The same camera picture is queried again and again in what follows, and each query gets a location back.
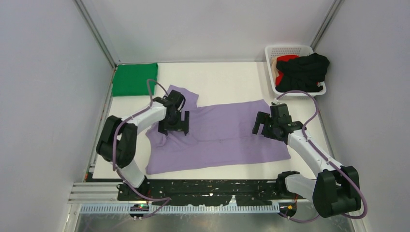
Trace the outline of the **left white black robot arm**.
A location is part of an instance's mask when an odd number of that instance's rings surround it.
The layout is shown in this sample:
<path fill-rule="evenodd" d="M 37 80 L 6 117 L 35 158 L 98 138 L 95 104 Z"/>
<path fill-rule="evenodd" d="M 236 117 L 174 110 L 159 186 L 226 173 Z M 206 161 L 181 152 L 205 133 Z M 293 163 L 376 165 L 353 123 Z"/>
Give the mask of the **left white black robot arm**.
<path fill-rule="evenodd" d="M 109 116 L 103 126 L 96 146 L 96 152 L 107 162 L 111 162 L 115 171 L 131 185 L 130 194 L 137 200 L 143 200 L 148 194 L 148 187 L 143 182 L 146 176 L 141 172 L 134 156 L 137 136 L 140 132 L 156 124 L 158 132 L 168 135 L 171 131 L 189 132 L 189 111 L 183 111 L 186 98 L 176 90 L 168 95 L 155 97 L 140 112 L 125 118 Z"/>

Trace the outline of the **purple t shirt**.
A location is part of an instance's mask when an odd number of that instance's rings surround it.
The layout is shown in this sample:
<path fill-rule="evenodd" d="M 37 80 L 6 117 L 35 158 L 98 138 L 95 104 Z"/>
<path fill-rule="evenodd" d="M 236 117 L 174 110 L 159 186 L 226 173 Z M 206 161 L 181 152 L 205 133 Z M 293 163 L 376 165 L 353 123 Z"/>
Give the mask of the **purple t shirt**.
<path fill-rule="evenodd" d="M 198 94 L 171 85 L 172 90 L 186 98 L 189 132 L 164 135 L 153 124 L 146 132 L 151 145 L 147 174 L 290 159 L 284 142 L 252 133 L 257 113 L 270 110 L 265 100 L 199 107 Z"/>

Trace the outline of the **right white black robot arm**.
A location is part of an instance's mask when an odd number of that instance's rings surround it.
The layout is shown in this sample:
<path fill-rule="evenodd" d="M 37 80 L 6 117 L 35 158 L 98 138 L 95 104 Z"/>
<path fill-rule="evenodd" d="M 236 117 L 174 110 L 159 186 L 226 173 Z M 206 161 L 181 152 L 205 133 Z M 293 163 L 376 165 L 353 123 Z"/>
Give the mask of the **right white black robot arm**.
<path fill-rule="evenodd" d="M 304 197 L 313 203 L 323 218 L 348 216 L 350 212 L 360 209 L 367 213 L 358 171 L 333 160 L 320 148 L 305 124 L 292 121 L 286 104 L 272 104 L 269 113 L 258 112 L 252 133 L 284 142 L 302 157 L 316 176 L 309 179 L 297 171 L 280 173 L 276 179 L 278 196 L 285 199 L 291 195 Z"/>

